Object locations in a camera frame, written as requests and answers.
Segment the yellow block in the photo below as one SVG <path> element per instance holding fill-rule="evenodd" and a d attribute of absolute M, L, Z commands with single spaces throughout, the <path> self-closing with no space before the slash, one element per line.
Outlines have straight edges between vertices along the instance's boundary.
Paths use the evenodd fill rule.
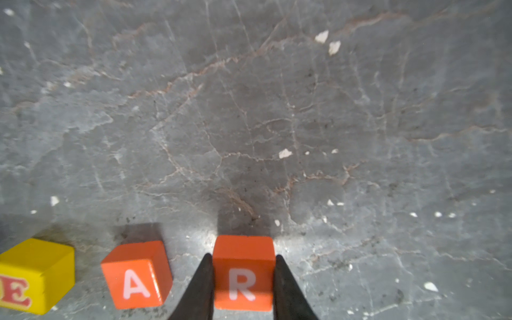
<path fill-rule="evenodd" d="M 45 314 L 75 285 L 75 249 L 28 239 L 0 254 L 0 307 Z"/>

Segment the wooden block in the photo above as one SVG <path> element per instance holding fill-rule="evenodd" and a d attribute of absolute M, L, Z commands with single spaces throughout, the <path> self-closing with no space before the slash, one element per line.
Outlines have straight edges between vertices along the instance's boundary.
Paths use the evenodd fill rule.
<path fill-rule="evenodd" d="M 117 309 L 161 306 L 173 286 L 161 241 L 123 244 L 101 262 Z"/>
<path fill-rule="evenodd" d="M 217 309 L 272 310 L 275 268 L 272 238 L 218 236 L 213 261 Z"/>
<path fill-rule="evenodd" d="M 75 249 L 28 239 L 0 254 L 0 306 L 45 314 L 75 285 Z"/>

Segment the marble surface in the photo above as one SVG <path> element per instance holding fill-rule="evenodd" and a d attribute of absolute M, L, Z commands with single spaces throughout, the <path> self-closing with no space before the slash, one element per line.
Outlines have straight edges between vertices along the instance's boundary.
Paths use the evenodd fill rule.
<path fill-rule="evenodd" d="M 218 234 L 272 236 L 321 320 L 512 318 L 511 1 L 0 7 L 0 250 L 77 276 L 0 318 L 167 319 Z M 116 310 L 100 261 L 152 239 L 171 295 Z"/>

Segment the red letter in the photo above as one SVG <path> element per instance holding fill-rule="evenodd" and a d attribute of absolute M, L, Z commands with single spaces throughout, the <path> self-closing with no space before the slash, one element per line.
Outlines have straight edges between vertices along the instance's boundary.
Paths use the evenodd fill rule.
<path fill-rule="evenodd" d="M 2 288 L 4 291 L 4 296 L 1 299 L 3 302 L 24 307 L 30 306 L 32 300 L 23 295 L 23 292 L 29 288 L 27 280 L 0 275 L 0 282 L 2 282 Z"/>

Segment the orange block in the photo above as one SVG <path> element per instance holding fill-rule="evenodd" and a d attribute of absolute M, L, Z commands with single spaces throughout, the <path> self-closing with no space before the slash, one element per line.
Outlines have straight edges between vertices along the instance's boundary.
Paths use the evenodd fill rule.
<path fill-rule="evenodd" d="M 213 261 L 216 308 L 272 310 L 275 268 L 272 238 L 218 236 Z"/>
<path fill-rule="evenodd" d="M 161 306 L 173 286 L 161 241 L 123 244 L 101 262 L 117 309 Z"/>

